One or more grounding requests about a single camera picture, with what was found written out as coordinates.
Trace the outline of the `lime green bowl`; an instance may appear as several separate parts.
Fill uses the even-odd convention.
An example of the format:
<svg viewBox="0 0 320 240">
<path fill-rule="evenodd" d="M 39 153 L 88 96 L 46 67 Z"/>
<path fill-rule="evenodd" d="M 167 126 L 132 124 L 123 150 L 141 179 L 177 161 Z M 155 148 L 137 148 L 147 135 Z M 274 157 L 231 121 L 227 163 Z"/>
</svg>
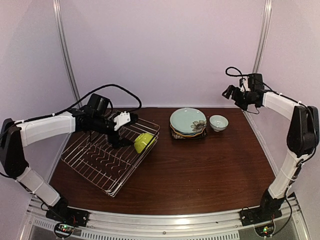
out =
<svg viewBox="0 0 320 240">
<path fill-rule="evenodd" d="M 150 133 L 142 133 L 134 140 L 134 148 L 138 154 L 142 153 L 145 148 L 148 148 L 155 141 L 154 135 Z"/>
</svg>

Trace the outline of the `pale striped bowl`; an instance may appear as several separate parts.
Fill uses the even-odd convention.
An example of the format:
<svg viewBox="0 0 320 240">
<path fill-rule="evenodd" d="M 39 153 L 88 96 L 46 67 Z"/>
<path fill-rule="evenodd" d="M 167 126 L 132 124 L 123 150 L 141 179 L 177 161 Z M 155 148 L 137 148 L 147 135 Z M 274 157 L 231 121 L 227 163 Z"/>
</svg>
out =
<svg viewBox="0 0 320 240">
<path fill-rule="evenodd" d="M 209 124 L 215 132 L 221 132 L 228 127 L 229 121 L 222 115 L 212 115 L 209 118 Z"/>
</svg>

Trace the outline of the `light teal floral plate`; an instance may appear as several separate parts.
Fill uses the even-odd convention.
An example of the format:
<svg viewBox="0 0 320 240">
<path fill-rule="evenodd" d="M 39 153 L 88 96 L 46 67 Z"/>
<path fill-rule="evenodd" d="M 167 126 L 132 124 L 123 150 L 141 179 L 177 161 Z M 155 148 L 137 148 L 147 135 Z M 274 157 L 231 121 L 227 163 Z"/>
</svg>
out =
<svg viewBox="0 0 320 240">
<path fill-rule="evenodd" d="M 196 108 L 179 108 L 170 118 L 170 125 L 179 133 L 191 134 L 201 132 L 207 126 L 205 114 Z"/>
</svg>

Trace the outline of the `black floral square plate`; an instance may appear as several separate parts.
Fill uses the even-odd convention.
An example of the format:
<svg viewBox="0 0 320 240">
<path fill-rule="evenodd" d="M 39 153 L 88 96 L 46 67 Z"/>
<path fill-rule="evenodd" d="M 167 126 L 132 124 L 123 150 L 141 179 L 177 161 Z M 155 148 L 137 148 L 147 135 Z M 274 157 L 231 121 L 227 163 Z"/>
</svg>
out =
<svg viewBox="0 0 320 240">
<path fill-rule="evenodd" d="M 179 134 L 177 134 L 176 132 L 174 132 L 172 129 L 170 130 L 171 132 L 171 137 L 174 140 L 196 140 L 196 139 L 203 139 L 205 137 L 207 137 L 208 133 L 206 130 L 204 130 L 203 132 L 201 132 L 200 134 L 196 134 L 196 135 L 187 135 L 187 136 L 181 136 Z"/>
</svg>

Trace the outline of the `blue dotted scalloped plate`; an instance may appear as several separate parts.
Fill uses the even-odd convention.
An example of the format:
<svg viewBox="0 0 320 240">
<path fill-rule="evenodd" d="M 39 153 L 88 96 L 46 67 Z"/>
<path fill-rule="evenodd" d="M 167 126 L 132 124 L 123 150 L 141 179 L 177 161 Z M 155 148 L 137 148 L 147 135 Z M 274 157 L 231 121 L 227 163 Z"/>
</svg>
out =
<svg viewBox="0 0 320 240">
<path fill-rule="evenodd" d="M 175 129 L 171 124 L 169 126 L 174 133 L 184 138 L 192 138 L 192 137 L 199 136 L 206 130 L 205 128 L 203 128 L 202 130 L 195 133 L 182 133 L 182 132 L 179 132 L 177 129 Z"/>
</svg>

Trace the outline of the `yellow dotted scalloped plate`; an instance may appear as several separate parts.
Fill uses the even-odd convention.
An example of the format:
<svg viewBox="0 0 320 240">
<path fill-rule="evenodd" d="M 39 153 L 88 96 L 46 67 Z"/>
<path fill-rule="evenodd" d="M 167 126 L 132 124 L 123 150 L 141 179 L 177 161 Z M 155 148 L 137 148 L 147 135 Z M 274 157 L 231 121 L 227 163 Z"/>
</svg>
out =
<svg viewBox="0 0 320 240">
<path fill-rule="evenodd" d="M 195 138 L 206 137 L 208 135 L 207 130 L 205 128 L 200 132 L 187 134 L 187 133 L 181 133 L 181 132 L 177 131 L 175 128 L 173 128 L 172 126 L 170 126 L 170 131 L 171 131 L 172 136 L 175 139 L 195 139 Z"/>
</svg>

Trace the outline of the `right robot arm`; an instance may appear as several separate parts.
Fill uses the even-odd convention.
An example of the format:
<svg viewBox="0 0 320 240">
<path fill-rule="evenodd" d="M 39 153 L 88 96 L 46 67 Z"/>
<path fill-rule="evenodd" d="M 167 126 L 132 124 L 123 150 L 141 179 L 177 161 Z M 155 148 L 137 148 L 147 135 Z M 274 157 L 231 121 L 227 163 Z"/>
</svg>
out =
<svg viewBox="0 0 320 240">
<path fill-rule="evenodd" d="M 264 107 L 290 121 L 287 153 L 279 173 L 263 193 L 259 207 L 242 211 L 245 219 L 252 214 L 266 221 L 280 209 L 303 165 L 316 153 L 320 142 L 319 111 L 315 106 L 307 106 L 272 90 L 263 82 L 260 73 L 239 73 L 236 77 L 239 78 L 239 86 L 229 85 L 222 93 L 223 97 L 234 100 L 243 111 L 247 111 L 249 105 Z"/>
</svg>

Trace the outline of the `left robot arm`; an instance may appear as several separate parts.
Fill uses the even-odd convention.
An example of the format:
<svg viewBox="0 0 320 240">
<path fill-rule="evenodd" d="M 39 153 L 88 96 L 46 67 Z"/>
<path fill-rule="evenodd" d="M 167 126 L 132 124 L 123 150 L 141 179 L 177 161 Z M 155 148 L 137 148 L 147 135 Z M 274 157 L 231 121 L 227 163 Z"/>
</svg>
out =
<svg viewBox="0 0 320 240">
<path fill-rule="evenodd" d="M 105 116 L 108 104 L 108 98 L 93 93 L 88 103 L 81 108 L 70 106 L 58 113 L 20 121 L 7 118 L 2 123 L 0 162 L 6 177 L 17 181 L 37 196 L 61 222 L 72 218 L 68 202 L 32 169 L 26 160 L 25 148 L 36 145 L 32 148 L 34 153 L 30 154 L 34 158 L 32 163 L 43 160 L 44 163 L 40 164 L 39 169 L 47 174 L 44 167 L 53 169 L 53 164 L 49 161 L 56 159 L 64 135 L 94 131 L 107 135 L 113 148 L 132 145 L 130 140 L 120 138 L 119 130 L 123 126 L 136 123 L 138 115 L 133 111 L 123 111 L 113 117 Z"/>
</svg>

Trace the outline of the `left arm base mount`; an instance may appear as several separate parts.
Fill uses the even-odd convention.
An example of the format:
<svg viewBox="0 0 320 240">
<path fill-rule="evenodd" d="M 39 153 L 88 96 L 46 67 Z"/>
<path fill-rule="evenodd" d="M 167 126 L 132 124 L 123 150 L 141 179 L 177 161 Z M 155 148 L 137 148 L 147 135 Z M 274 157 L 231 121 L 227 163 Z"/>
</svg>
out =
<svg viewBox="0 0 320 240">
<path fill-rule="evenodd" d="M 65 207 L 62 209 L 50 208 L 46 212 L 45 217 L 74 227 L 86 227 L 89 215 L 89 212 L 86 210 Z"/>
</svg>

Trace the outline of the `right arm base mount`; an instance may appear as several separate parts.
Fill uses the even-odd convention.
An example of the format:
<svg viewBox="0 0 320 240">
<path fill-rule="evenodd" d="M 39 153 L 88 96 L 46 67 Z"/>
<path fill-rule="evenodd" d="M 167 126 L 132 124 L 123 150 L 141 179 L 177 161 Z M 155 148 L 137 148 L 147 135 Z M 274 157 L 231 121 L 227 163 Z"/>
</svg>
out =
<svg viewBox="0 0 320 240">
<path fill-rule="evenodd" d="M 256 225 L 263 222 L 271 221 L 275 218 L 280 218 L 282 212 L 278 209 L 276 211 L 264 211 L 260 206 L 248 208 L 244 207 L 239 212 L 242 226 Z"/>
</svg>

